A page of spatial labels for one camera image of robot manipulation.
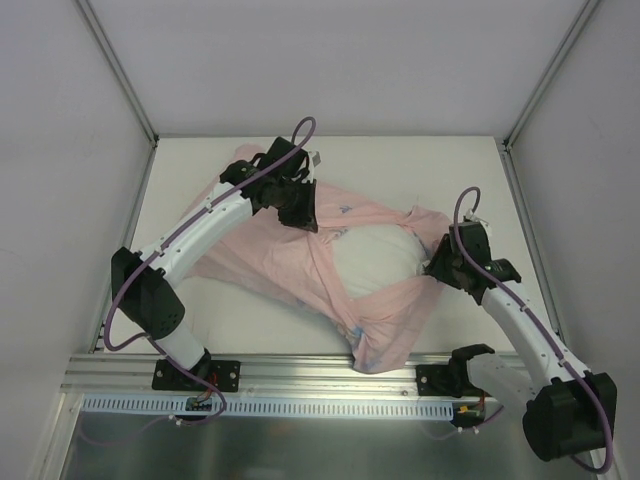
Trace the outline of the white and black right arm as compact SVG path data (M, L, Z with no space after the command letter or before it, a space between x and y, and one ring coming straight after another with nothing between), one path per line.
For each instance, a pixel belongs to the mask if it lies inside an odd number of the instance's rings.
M427 276L469 294L501 328L526 371L508 367L494 349L475 344L452 351L443 370L429 376L439 394L461 398L481 391L521 419L524 436L543 461L602 449L613 460L617 387L594 374L534 313L522 279L506 259L493 259L478 221L454 223Z

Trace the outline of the white pillow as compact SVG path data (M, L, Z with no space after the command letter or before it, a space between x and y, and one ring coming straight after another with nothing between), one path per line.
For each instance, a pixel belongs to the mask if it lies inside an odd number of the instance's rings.
M398 225L345 228L331 242L333 263L350 298L361 298L417 276L429 253Z

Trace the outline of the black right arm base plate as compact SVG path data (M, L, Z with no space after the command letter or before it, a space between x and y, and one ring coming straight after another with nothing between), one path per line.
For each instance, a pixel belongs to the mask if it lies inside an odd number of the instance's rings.
M470 382L465 367L420 364L415 367L415 380L419 396L462 398L485 394Z

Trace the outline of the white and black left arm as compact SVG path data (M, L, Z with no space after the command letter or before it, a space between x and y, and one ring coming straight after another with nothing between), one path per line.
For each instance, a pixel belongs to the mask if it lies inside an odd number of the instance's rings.
M166 234L136 252L120 248L111 258L112 305L174 367L188 390L208 381L211 355L184 322L176 289L195 263L233 229L274 208L284 226L317 232L316 152L278 137L265 153L231 162L212 190Z

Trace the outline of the blue and pink printed pillowcase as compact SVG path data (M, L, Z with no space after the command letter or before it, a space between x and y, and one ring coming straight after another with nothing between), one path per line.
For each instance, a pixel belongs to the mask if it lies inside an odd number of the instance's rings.
M280 224L262 210L226 234L192 267L191 277L233 283L255 293L326 316L350 345L355 370L376 374L401 368L437 306L442 284L424 275L450 220L418 205L408 212L319 183L318 232ZM428 251L420 273L361 298L350 298L333 263L331 242L340 230L398 225Z

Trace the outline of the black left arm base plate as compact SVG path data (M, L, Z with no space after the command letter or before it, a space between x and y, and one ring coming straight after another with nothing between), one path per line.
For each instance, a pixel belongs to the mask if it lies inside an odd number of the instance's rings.
M190 373L208 381L223 393L237 392L239 388L241 363L236 360L203 358ZM207 390L203 384L191 379L173 366L168 360L158 360L155 364L151 388L156 391Z

